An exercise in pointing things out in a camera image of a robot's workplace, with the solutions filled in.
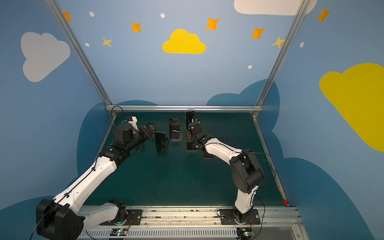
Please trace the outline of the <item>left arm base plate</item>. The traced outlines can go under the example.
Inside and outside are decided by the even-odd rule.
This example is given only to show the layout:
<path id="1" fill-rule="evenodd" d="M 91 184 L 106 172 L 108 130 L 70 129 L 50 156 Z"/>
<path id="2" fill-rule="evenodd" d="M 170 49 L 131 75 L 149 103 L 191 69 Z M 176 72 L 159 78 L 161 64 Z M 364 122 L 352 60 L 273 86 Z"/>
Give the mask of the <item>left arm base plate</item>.
<path id="1" fill-rule="evenodd" d="M 138 226 L 141 223 L 143 211 L 140 209 L 119 210 L 117 216 L 101 223 L 100 226 Z"/>

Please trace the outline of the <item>black phone on wooden stand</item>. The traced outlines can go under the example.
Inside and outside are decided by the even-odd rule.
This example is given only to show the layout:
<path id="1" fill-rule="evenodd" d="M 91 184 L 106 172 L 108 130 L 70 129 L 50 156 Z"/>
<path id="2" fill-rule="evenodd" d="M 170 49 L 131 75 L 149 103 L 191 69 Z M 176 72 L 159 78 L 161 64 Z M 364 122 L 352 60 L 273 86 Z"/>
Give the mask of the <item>black phone on wooden stand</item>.
<path id="1" fill-rule="evenodd" d="M 193 123 L 196 120 L 196 112 L 193 110 L 186 111 L 185 120 L 186 120 L 186 129 L 187 129 L 188 125 Z"/>

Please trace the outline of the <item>aluminium right corner post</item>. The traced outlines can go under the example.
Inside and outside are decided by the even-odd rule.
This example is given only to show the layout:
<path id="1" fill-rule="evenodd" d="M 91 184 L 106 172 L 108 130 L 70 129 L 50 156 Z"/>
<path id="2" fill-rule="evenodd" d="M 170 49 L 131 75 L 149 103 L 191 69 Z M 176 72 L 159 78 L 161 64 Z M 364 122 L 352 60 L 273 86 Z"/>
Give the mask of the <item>aluminium right corner post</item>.
<path id="1" fill-rule="evenodd" d="M 256 120 L 257 115 L 259 112 L 263 110 L 263 104 L 268 96 L 268 93 L 270 92 L 270 89 L 279 73 L 279 70 L 281 66 L 283 65 L 283 62 L 291 48 L 291 45 L 306 17 L 306 11 L 309 8 L 310 5 L 309 0 L 304 0 L 300 3 L 298 11 L 293 19 L 293 22 L 287 32 L 285 41 L 283 42 L 283 46 L 280 47 L 279 53 L 277 55 L 277 58 L 275 60 L 275 63 L 273 65 L 273 68 L 261 90 L 261 93 L 258 97 L 258 100 L 256 102 L 256 107 L 259 107 L 261 110 L 253 111 L 252 117 L 254 120 Z"/>

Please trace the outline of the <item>aluminium corner post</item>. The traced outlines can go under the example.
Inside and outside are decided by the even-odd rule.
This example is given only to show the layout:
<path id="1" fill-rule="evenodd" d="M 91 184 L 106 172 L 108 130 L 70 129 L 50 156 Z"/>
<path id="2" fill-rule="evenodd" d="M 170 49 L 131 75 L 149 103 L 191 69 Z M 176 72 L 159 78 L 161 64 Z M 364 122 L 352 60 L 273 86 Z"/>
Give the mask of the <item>aluminium corner post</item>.
<path id="1" fill-rule="evenodd" d="M 275 63 L 273 65 L 273 68 L 261 90 L 261 93 L 258 97 L 258 100 L 256 102 L 256 107 L 259 107 L 261 110 L 253 111 L 252 117 L 254 120 L 256 120 L 257 115 L 259 112 L 263 110 L 263 104 L 268 96 L 268 93 L 270 92 L 270 89 L 279 73 L 279 70 L 281 66 L 283 65 L 283 62 L 291 48 L 291 45 L 306 17 L 306 11 L 309 8 L 310 5 L 309 0 L 304 0 L 300 3 L 298 11 L 293 19 L 293 22 L 287 32 L 285 41 L 283 42 L 283 46 L 280 47 L 279 53 L 277 55 L 277 58 L 275 60 Z"/>
<path id="2" fill-rule="evenodd" d="M 66 19 L 59 2 L 58 1 L 52 1 L 52 0 L 45 0 L 45 3 L 47 4 L 47 6 L 50 9 L 53 16 L 55 17 L 60 28 L 62 29 L 63 33 L 65 34 L 66 38 L 68 39 L 69 43 L 71 44 L 72 48 L 74 49 L 76 55 L 78 56 L 80 62 L 82 63 L 84 69 L 86 70 L 88 76 L 90 77 L 92 83 L 94 84 L 98 93 L 100 94 L 101 98 L 103 99 L 104 103 L 106 104 L 106 110 L 111 111 L 110 109 L 108 109 L 108 107 L 113 106 L 113 103 L 112 103 L 109 95 L 107 94 L 107 91 L 104 88 L 99 76 L 97 75 L 95 69 L 93 68 L 89 58 L 87 57 L 85 51 L 83 50 L 83 47 L 82 47 L 80 41 L 78 40 L 75 32 L 73 31 L 72 27 L 70 26 L 69 21 Z"/>

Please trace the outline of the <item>right controller board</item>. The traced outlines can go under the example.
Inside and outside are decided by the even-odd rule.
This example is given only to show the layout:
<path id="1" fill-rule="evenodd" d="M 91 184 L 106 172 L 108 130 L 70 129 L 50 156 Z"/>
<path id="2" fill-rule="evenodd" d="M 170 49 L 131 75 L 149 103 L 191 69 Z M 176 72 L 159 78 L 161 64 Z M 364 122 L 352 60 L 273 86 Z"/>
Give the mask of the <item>right controller board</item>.
<path id="1" fill-rule="evenodd" d="M 237 240 L 250 240 L 253 237 L 253 232 L 250 228 L 237 228 Z"/>

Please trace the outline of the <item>left controller board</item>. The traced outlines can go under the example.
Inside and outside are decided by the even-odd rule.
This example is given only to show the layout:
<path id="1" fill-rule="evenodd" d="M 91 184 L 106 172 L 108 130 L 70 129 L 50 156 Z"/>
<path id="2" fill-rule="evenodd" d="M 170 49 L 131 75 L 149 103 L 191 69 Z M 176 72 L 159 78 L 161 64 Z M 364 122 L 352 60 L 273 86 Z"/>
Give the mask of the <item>left controller board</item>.
<path id="1" fill-rule="evenodd" d="M 125 237 L 128 234 L 128 229 L 112 229 L 110 237 Z"/>

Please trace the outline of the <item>grey round rear stand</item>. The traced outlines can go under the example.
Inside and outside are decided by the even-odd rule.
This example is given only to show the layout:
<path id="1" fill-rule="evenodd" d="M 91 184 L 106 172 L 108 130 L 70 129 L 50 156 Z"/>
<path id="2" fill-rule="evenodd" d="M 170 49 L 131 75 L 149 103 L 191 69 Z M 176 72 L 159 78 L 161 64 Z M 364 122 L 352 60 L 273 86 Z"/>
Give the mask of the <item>grey round rear stand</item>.
<path id="1" fill-rule="evenodd" d="M 179 142 L 183 139 L 183 136 L 182 134 L 179 134 L 177 138 L 171 138 L 171 141 L 173 142 Z"/>

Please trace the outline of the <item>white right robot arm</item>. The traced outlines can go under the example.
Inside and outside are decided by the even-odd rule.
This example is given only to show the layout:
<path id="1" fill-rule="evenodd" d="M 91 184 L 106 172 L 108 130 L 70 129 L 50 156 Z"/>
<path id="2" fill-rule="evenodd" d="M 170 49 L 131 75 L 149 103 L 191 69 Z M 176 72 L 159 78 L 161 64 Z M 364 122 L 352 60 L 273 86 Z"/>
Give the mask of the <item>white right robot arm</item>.
<path id="1" fill-rule="evenodd" d="M 238 224 L 245 224 L 252 213 L 253 201 L 259 183 L 265 174 L 255 154 L 250 149 L 233 148 L 218 138 L 206 135 L 200 121 L 192 113 L 186 116 L 187 143 L 193 150 L 202 150 L 213 155 L 231 168 L 233 181 L 238 188 L 237 198 L 233 205 L 234 218 Z"/>

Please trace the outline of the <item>aluminium back frame rail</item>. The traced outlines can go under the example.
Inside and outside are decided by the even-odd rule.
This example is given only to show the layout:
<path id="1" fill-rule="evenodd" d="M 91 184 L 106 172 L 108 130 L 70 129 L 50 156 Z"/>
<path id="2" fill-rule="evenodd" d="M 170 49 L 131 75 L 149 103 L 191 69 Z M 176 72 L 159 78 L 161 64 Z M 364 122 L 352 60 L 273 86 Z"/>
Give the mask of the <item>aluminium back frame rail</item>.
<path id="1" fill-rule="evenodd" d="M 183 111 L 205 111 L 205 112 L 261 112 L 262 106 L 144 106 L 144 105 L 107 105 L 107 110 L 113 108 L 124 111 L 155 111 L 155 112 L 183 112 Z"/>

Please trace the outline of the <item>purple phone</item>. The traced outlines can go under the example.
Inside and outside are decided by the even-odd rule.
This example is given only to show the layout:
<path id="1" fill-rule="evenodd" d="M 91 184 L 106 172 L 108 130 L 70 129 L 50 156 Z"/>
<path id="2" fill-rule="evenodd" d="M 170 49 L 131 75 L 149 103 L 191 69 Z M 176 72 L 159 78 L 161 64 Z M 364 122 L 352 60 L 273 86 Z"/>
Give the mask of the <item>purple phone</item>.
<path id="1" fill-rule="evenodd" d="M 209 154 L 208 152 L 203 152 L 203 158 L 204 159 L 213 159 L 214 155 Z"/>

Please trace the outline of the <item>phone with light green edge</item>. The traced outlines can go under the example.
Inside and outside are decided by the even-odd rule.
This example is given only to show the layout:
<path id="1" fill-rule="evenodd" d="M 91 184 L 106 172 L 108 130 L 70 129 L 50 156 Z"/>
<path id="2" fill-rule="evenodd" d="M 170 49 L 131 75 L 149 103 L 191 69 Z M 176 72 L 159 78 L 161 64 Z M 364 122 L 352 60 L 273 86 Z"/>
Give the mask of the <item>phone with light green edge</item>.
<path id="1" fill-rule="evenodd" d="M 166 153 L 168 150 L 168 138 L 165 132 L 155 133 L 156 151 L 158 153 Z"/>

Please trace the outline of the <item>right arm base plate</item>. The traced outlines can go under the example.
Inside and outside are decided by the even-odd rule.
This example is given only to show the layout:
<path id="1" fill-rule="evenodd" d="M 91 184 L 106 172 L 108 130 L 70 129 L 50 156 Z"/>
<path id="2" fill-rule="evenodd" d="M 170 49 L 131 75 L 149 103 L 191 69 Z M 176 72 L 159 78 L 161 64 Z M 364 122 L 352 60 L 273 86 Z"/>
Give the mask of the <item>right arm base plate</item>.
<path id="1" fill-rule="evenodd" d="M 260 225 L 261 217 L 258 210 L 250 209 L 242 214 L 235 209 L 219 209 L 217 215 L 222 225 Z"/>

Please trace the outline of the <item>aluminium front rail bed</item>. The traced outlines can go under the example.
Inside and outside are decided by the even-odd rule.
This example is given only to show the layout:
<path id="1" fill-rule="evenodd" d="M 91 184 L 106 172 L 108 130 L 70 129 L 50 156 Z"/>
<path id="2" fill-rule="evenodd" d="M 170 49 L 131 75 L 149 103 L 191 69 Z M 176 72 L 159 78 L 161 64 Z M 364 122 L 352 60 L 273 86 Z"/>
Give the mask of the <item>aluminium front rail bed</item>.
<path id="1" fill-rule="evenodd" d="M 260 225 L 222 225 L 219 209 L 230 206 L 128 206 L 143 211 L 138 226 L 96 226 L 80 240 L 236 240 L 237 228 L 250 228 L 251 240 L 307 240 L 301 216 L 293 207 L 257 206 Z M 110 237 L 112 229 L 128 229 L 125 237 Z"/>

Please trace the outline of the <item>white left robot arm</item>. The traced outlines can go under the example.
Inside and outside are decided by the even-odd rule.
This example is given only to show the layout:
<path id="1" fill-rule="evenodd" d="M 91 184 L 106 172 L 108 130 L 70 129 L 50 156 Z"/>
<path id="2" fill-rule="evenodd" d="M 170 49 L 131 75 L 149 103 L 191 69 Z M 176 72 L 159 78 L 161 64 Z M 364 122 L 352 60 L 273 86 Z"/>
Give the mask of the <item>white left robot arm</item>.
<path id="1" fill-rule="evenodd" d="M 156 133 L 156 123 L 137 127 L 137 119 L 129 117 L 114 128 L 113 142 L 101 151 L 94 163 L 67 189 L 53 199 L 43 199 L 36 207 L 34 233 L 49 240 L 75 240 L 83 231 L 103 223 L 122 226 L 131 224 L 126 204 L 109 201 L 83 211 L 81 207 L 95 189 L 123 162 L 132 150 L 138 150 Z"/>

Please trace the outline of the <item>black phone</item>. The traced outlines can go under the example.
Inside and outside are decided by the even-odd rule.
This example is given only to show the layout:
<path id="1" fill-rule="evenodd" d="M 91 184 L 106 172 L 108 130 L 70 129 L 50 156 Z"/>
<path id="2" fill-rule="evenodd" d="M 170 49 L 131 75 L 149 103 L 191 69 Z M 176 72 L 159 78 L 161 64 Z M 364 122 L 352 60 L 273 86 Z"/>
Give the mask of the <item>black phone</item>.
<path id="1" fill-rule="evenodd" d="M 187 129 L 188 125 L 193 123 L 196 120 L 196 112 L 193 110 L 186 111 L 185 120 L 186 120 L 186 129 Z"/>
<path id="2" fill-rule="evenodd" d="M 170 138 L 177 138 L 180 134 L 180 120 L 177 118 L 169 119 Z"/>
<path id="3" fill-rule="evenodd" d="M 195 145 L 192 134 L 188 131 L 186 132 L 186 142 L 187 142 L 186 149 L 188 152 L 193 153 L 198 150 L 198 148 Z"/>

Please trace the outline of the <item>controller board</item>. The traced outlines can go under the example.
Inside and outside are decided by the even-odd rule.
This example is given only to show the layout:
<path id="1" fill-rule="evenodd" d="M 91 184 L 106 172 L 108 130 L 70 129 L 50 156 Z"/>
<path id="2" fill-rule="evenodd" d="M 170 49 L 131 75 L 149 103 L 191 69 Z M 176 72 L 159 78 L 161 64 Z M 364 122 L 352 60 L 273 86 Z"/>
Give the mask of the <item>controller board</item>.
<path id="1" fill-rule="evenodd" d="M 237 240 L 250 240 L 253 237 L 253 232 L 250 228 L 237 228 Z"/>
<path id="2" fill-rule="evenodd" d="M 125 237 L 128 234 L 128 229 L 112 229 L 110 237 Z"/>

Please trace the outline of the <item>aluminium left corner post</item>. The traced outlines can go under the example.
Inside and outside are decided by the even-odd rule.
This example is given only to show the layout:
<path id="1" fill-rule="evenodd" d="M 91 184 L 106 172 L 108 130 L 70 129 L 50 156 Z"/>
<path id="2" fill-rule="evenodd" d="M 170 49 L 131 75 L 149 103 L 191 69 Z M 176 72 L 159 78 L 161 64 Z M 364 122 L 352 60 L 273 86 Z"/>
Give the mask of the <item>aluminium left corner post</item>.
<path id="1" fill-rule="evenodd" d="M 62 29 L 63 33 L 65 34 L 66 38 L 68 39 L 69 43 L 71 44 L 72 48 L 74 49 L 76 55 L 78 56 L 80 62 L 82 63 L 84 69 L 86 70 L 88 76 L 90 77 L 92 83 L 94 84 L 98 93 L 100 94 L 101 98 L 103 99 L 104 103 L 106 104 L 106 110 L 111 111 L 110 109 L 108 109 L 108 107 L 113 106 L 113 103 L 112 103 L 109 95 L 107 94 L 107 91 L 104 88 L 99 76 L 97 75 L 95 69 L 93 68 L 89 58 L 87 57 L 85 51 L 83 50 L 83 47 L 82 47 L 80 41 L 78 40 L 75 32 L 73 31 L 72 27 L 70 26 L 69 21 L 66 19 L 59 2 L 58 1 L 52 1 L 52 0 L 45 0 L 45 3 L 47 4 L 47 6 L 50 9 L 53 16 L 55 17 L 60 28 Z"/>

